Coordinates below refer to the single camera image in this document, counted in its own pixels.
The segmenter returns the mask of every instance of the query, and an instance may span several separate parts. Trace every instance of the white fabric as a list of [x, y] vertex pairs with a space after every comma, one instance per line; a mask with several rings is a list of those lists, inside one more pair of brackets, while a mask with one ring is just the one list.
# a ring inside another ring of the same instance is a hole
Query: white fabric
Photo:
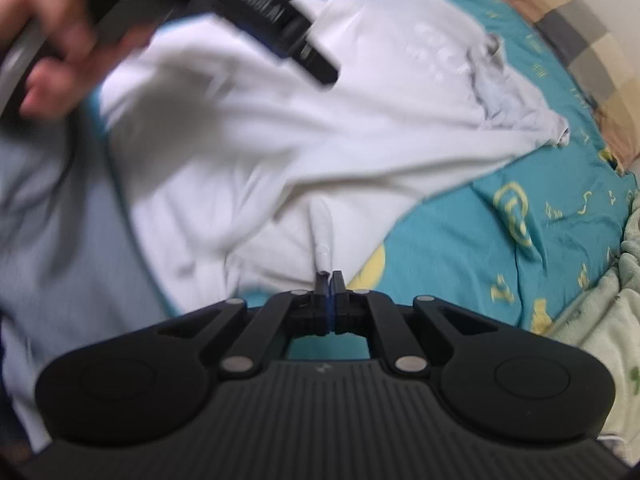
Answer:
[[214, 17], [159, 33], [101, 111], [142, 251], [182, 311], [238, 288], [350, 280], [427, 197], [490, 173], [566, 121], [445, 0], [295, 0], [340, 79]]

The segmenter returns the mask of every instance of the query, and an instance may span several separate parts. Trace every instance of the brown pillow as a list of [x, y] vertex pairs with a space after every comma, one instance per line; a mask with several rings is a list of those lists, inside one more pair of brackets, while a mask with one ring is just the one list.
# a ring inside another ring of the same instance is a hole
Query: brown pillow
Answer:
[[640, 80], [584, 0], [505, 0], [537, 28], [587, 97], [626, 171], [640, 154]]

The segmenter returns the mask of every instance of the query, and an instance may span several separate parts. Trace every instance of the person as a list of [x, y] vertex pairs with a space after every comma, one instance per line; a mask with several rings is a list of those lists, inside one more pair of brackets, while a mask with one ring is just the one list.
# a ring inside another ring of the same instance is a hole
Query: person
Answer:
[[27, 80], [19, 123], [0, 122], [2, 379], [34, 451], [49, 437], [39, 372], [72, 349], [168, 316], [121, 213], [103, 144], [82, 100], [153, 27], [96, 45], [86, 0], [0, 0], [0, 61], [31, 18], [62, 60]]

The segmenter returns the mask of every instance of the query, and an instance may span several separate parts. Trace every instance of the black handheld device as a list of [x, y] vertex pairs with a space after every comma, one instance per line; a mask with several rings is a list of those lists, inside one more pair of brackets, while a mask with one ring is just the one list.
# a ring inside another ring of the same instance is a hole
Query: black handheld device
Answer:
[[[284, 358], [293, 337], [331, 331], [366, 337], [371, 358]], [[613, 399], [579, 349], [319, 274], [313, 291], [227, 300], [53, 362], [36, 387], [53, 443], [20, 473], [621, 480], [628, 468], [596, 440]]]
[[[101, 42], [113, 43], [134, 25], [164, 23], [215, 12], [251, 34], [275, 55], [291, 58], [323, 86], [338, 79], [337, 68], [308, 37], [311, 21], [288, 0], [88, 0]], [[24, 83], [44, 56], [56, 56], [40, 25], [32, 20], [0, 64], [0, 118], [18, 117]]]

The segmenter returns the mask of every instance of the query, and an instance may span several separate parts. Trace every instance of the ribbed black surface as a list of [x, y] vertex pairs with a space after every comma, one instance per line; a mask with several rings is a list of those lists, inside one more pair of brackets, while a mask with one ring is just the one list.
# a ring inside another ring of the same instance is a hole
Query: ribbed black surface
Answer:
[[595, 441], [522, 449], [451, 420], [430, 388], [375, 361], [276, 362], [227, 382], [172, 436], [130, 449], [57, 442], [24, 466], [34, 480], [618, 480]]

